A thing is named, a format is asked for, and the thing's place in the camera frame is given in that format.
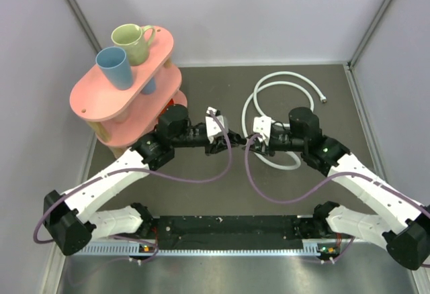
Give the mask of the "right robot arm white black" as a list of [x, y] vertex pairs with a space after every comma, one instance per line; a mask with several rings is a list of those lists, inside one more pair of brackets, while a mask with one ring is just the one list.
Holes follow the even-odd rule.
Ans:
[[311, 109], [294, 108], [289, 123], [276, 126], [270, 117], [255, 117], [254, 134], [245, 151], [266, 156], [277, 151], [298, 152], [310, 168], [325, 176], [307, 195], [333, 181], [373, 210], [366, 215], [327, 202], [314, 210], [314, 231], [323, 238], [333, 233], [361, 238], [412, 271], [429, 267], [429, 207], [391, 187], [346, 146], [324, 135]]

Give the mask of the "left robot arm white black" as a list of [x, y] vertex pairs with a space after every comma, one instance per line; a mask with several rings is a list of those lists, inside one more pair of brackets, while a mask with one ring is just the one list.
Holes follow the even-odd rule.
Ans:
[[228, 128], [220, 111], [209, 107], [205, 121], [192, 125], [186, 106], [170, 105], [154, 130], [139, 138], [107, 168], [78, 187], [47, 194], [43, 225], [65, 256], [79, 252], [92, 240], [153, 236], [155, 219], [144, 205], [132, 203], [111, 211], [101, 211], [100, 207], [134, 182], [157, 175], [173, 160], [178, 148], [202, 147], [212, 155], [230, 152], [245, 143], [244, 137]]

